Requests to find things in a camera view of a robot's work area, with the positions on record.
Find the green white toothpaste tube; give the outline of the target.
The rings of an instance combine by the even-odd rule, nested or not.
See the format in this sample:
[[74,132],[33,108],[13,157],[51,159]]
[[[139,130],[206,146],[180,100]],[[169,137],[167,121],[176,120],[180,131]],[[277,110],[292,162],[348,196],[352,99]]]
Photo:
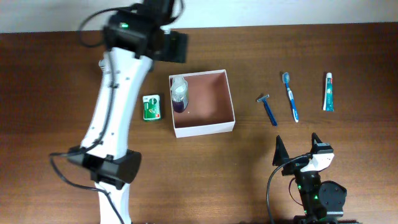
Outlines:
[[325,95],[323,101],[324,111],[334,111],[333,105],[333,75],[328,72],[325,78]]

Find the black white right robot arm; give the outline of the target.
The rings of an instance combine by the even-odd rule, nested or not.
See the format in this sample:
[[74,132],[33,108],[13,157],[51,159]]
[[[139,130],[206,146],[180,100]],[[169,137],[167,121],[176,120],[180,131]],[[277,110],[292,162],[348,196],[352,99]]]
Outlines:
[[312,133],[311,144],[310,152],[291,158],[282,138],[277,136],[272,165],[275,172],[281,170],[283,176],[294,176],[305,213],[294,216],[294,223],[338,223],[343,216],[347,190],[334,181],[322,182],[320,177],[320,172],[330,166],[334,150],[316,133]]

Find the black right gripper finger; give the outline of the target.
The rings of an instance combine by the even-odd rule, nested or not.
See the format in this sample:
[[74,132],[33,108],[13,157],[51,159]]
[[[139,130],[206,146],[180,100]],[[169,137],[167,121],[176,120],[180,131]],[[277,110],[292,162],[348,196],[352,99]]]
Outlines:
[[317,136],[316,133],[312,133],[312,146],[313,147],[318,147],[322,146],[323,142],[320,140],[320,138]]
[[281,166],[290,161],[289,154],[284,146],[282,138],[278,135],[275,143],[275,153],[272,161],[273,166]]

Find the green soap box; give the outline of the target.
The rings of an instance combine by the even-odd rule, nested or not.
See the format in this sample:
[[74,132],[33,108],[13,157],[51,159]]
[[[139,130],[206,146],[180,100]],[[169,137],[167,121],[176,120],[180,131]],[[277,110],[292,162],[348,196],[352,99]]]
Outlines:
[[159,95],[145,95],[142,97],[144,121],[157,121],[162,118]]

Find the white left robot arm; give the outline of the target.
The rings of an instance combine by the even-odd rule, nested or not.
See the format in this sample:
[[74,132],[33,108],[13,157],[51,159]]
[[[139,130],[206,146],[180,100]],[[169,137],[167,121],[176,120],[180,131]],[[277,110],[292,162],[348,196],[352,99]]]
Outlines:
[[130,184],[142,156],[128,148],[129,127],[139,91],[154,62],[184,63],[187,34],[167,26],[177,20],[173,1],[143,1],[111,9],[103,27],[103,72],[90,127],[65,157],[87,169],[99,194],[101,223],[131,223]]

